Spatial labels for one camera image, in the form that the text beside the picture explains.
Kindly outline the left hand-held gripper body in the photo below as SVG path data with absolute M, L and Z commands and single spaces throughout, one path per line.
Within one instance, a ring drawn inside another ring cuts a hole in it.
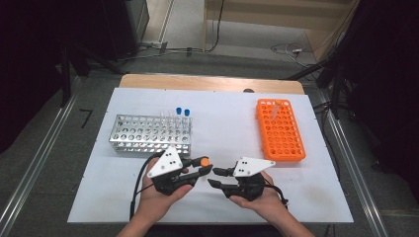
M 200 172 L 182 175 L 182 171 L 194 164 L 194 160 L 182 158 L 174 147 L 169 147 L 147 173 L 155 190 L 171 196 L 184 185 L 193 186 L 201 176 Z

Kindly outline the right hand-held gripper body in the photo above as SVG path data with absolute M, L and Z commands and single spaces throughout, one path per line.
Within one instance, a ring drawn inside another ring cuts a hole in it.
M 234 177 L 237 185 L 225 185 L 224 195 L 227 198 L 238 196 L 253 201 L 260 197 L 265 186 L 261 172 L 274 167 L 276 163 L 270 160 L 241 157 L 233 168 L 226 170 L 227 177 Z

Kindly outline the orange test tube rack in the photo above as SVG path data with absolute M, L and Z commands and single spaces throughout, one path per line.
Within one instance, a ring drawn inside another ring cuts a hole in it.
M 271 119 L 273 104 L 282 101 L 275 119 Z M 276 162 L 299 162 L 306 156 L 293 107 L 286 99 L 259 99 L 256 119 L 264 157 Z

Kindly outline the metal test tube rack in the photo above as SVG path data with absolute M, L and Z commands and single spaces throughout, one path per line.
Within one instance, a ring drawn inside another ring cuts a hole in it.
M 189 155 L 192 150 L 191 128 L 161 126 L 158 116 L 117 115 L 109 142 L 119 152 L 156 153 L 175 147 L 177 152 Z

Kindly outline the person's left hand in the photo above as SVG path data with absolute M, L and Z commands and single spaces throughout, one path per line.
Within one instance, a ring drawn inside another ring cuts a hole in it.
M 155 190 L 153 182 L 147 176 L 142 178 L 144 191 L 140 193 L 139 204 L 132 220 L 142 225 L 152 226 L 170 209 L 171 205 L 183 198 L 193 187 L 184 185 L 171 196 L 165 196 Z

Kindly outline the person's right hand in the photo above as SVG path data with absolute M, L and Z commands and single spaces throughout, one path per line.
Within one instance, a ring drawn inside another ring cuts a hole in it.
M 265 188 L 262 195 L 253 201 L 238 196 L 231 196 L 229 199 L 242 208 L 255 211 L 281 231 L 293 226 L 293 217 L 282 204 L 279 194 L 272 188 Z

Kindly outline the white board sheet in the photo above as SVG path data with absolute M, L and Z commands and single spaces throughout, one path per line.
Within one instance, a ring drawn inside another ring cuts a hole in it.
M 228 168 L 240 157 L 260 158 L 255 118 L 258 93 L 117 88 L 109 102 L 81 184 L 70 210 L 71 223 L 125 223 L 144 158 L 118 153 L 109 142 L 118 115 L 159 116 L 178 108 L 192 117 L 193 157 L 207 156 Z M 305 158 L 280 163 L 268 173 L 289 201 L 290 212 L 306 223 L 350 223 L 350 208 L 339 184 L 311 103 L 290 95 Z

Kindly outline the person's dark pants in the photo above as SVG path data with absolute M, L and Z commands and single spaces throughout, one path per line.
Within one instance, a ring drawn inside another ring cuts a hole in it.
M 154 225 L 144 237 L 283 237 L 268 225 Z

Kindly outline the black metal stand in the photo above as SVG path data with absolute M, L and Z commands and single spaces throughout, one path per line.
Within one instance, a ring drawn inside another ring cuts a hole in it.
M 320 75 L 315 80 L 319 89 L 325 89 L 332 83 L 330 110 L 335 119 L 339 118 L 339 98 L 343 88 L 343 64 L 338 55 L 332 55 L 320 62 L 302 69 L 300 72 L 287 77 L 287 80 L 296 81 L 310 73 L 320 70 Z

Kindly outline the grey power strip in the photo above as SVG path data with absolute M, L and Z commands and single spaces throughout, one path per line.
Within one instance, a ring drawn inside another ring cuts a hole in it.
M 165 53 L 167 51 L 168 42 L 152 41 L 142 42 L 140 44 L 141 49 L 156 49 L 159 53 Z

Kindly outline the black stand leg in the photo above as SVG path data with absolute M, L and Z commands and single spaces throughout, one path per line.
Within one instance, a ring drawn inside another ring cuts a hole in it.
M 70 60 L 68 56 L 67 47 L 64 45 L 60 48 L 61 60 L 61 81 L 62 81 L 62 100 L 61 106 L 64 107 L 71 97 L 71 82 L 70 82 Z

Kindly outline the light wooden platform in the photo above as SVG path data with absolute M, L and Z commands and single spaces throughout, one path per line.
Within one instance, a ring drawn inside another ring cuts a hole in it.
M 361 0 L 204 0 L 203 44 L 207 47 L 208 20 L 220 7 L 226 22 L 304 29 L 317 60 L 332 51 L 332 44 L 352 22 Z

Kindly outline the dark cabinet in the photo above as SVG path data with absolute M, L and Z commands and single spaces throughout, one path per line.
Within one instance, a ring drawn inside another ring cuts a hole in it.
M 149 22 L 146 0 L 102 0 L 111 39 L 111 59 L 138 53 Z

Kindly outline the dark curtain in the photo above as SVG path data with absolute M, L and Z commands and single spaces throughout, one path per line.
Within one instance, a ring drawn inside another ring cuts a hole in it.
M 0 154 L 62 89 L 60 48 L 87 69 L 75 20 L 89 0 L 0 0 Z
M 318 86 L 355 84 L 348 105 L 372 151 L 419 201 L 419 0 L 360 0 Z

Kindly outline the metal floor rail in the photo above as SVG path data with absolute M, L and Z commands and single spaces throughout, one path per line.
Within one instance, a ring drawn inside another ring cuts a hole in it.
M 330 129 L 333 132 L 336 144 L 339 147 L 339 153 L 342 156 L 341 160 L 344 162 L 348 175 L 351 178 L 351 182 L 362 207 L 364 217 L 370 226 L 373 236 L 388 237 L 388 232 L 380 216 L 376 202 L 368 187 L 366 179 L 362 174 L 362 170 L 356 161 L 355 153 L 352 150 L 347 135 L 345 134 L 341 120 L 335 119 L 335 116 L 332 113 L 327 113 L 326 117 L 327 122 L 330 125 Z
M 86 80 L 86 77 L 76 76 L 72 82 L 70 89 L 73 94 L 68 102 L 58 110 L 23 178 L 7 201 L 0 217 L 0 237 L 8 237 Z

